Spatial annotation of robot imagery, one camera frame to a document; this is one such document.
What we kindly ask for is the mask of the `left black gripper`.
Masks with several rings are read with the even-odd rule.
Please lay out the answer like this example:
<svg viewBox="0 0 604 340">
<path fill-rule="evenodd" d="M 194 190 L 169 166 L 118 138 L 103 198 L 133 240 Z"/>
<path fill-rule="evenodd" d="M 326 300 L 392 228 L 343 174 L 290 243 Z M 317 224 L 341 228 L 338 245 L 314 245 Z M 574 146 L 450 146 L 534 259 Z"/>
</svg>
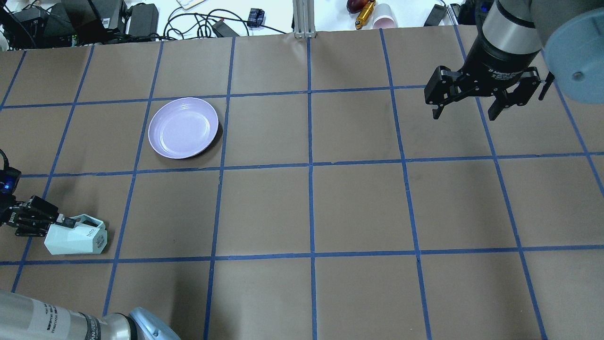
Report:
<svg viewBox="0 0 604 340">
<path fill-rule="evenodd" d="M 20 178 L 21 172 L 15 168 L 4 168 L 0 172 L 0 221 L 15 228 L 15 235 L 45 237 L 54 222 L 71 230 L 82 224 L 80 217 L 64 217 L 59 221 L 58 207 L 39 196 L 18 201 L 14 191 Z"/>
</svg>

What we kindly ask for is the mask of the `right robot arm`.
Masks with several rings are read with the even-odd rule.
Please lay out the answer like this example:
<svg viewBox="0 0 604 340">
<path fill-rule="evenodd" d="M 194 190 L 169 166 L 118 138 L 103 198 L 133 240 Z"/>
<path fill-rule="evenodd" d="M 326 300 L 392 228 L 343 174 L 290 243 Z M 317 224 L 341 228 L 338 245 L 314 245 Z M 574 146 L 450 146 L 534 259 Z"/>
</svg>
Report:
<svg viewBox="0 0 604 340">
<path fill-rule="evenodd" d="M 439 119 L 466 97 L 494 97 L 491 121 L 535 94 L 541 76 L 531 63 L 540 51 L 548 68 L 539 99 L 556 81 L 570 99 L 603 103 L 604 9 L 601 0 L 496 0 L 458 71 L 440 65 L 425 86 L 425 103 Z"/>
</svg>

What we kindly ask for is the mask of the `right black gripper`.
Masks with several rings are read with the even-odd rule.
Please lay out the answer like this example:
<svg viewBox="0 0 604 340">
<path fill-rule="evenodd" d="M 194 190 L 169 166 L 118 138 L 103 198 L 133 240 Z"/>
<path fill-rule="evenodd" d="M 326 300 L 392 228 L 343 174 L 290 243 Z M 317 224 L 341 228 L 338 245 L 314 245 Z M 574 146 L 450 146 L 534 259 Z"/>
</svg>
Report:
<svg viewBox="0 0 604 340">
<path fill-rule="evenodd" d="M 445 106 L 459 102 L 464 95 L 490 97 L 490 121 L 504 109 L 524 106 L 537 91 L 541 76 L 531 67 L 533 57 L 467 57 L 459 71 L 440 65 L 424 88 L 425 103 L 432 107 L 432 118 L 439 119 Z"/>
</svg>

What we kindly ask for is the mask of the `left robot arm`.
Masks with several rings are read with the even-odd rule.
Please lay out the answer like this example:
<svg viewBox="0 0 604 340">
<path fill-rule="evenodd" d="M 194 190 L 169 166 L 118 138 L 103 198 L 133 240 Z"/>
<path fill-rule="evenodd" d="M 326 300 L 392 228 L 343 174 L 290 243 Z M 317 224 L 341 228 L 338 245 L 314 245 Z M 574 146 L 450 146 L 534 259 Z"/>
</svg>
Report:
<svg viewBox="0 0 604 340">
<path fill-rule="evenodd" d="M 19 237 L 41 237 L 52 255 L 101 253 L 107 245 L 104 221 L 80 214 L 67 217 L 39 196 L 20 202 L 14 191 L 21 172 L 1 168 L 1 224 Z M 16 293 L 1 291 L 3 340 L 177 340 L 179 336 L 145 308 L 97 318 Z"/>
</svg>

